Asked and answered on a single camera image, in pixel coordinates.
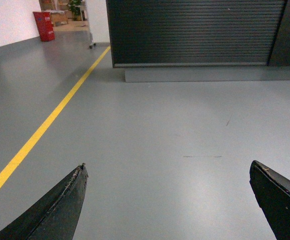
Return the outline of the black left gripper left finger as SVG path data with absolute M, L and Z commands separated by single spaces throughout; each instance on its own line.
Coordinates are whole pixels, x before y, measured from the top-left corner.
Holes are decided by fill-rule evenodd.
M 0 240 L 72 240 L 88 182 L 84 163 L 77 166 L 5 228 Z

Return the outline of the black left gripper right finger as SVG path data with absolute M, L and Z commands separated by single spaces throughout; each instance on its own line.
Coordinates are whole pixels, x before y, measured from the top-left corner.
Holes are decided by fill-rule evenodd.
M 250 186 L 277 240 L 290 240 L 290 180 L 254 160 Z

